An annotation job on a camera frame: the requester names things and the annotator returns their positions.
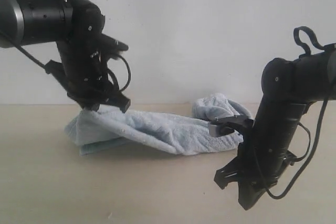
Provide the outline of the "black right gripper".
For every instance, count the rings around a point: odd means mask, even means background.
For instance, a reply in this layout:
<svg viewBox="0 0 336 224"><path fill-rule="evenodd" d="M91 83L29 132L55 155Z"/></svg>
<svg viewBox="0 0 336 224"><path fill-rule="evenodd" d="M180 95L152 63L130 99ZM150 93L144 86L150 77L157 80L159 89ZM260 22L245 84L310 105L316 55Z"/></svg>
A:
<svg viewBox="0 0 336 224"><path fill-rule="evenodd" d="M218 169L214 182L220 189L238 183L238 203L251 209L265 188L274 186L298 157L288 150L300 122L298 120L255 119L251 131L243 136L237 156Z"/></svg>

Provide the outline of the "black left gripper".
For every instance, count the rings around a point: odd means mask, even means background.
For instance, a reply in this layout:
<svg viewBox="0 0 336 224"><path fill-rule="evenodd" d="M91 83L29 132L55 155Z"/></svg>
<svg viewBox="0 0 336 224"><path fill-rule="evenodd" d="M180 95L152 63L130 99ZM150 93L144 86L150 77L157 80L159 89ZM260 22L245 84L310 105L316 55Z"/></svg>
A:
<svg viewBox="0 0 336 224"><path fill-rule="evenodd" d="M56 41L61 62L50 61L46 72L67 91L68 97L84 110L98 111L100 103L126 113L131 100L122 92L108 60L122 59L129 46L105 34L73 35Z"/></svg>

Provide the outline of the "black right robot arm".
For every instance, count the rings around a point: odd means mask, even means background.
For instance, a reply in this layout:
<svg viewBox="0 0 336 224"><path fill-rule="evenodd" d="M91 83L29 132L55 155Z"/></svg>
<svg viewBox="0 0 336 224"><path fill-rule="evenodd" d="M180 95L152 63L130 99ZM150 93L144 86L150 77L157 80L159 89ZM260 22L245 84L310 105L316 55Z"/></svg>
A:
<svg viewBox="0 0 336 224"><path fill-rule="evenodd" d="M213 137L234 132L243 136L237 156L216 171L214 182L220 188L236 182L238 202L245 210L277 184L288 166L296 162L307 166L311 161L316 143L309 143L302 157L289 151L289 145L310 106L335 99L335 50L293 61L275 58L263 70L261 87L263 96L254 119L238 115L208 125Z"/></svg>

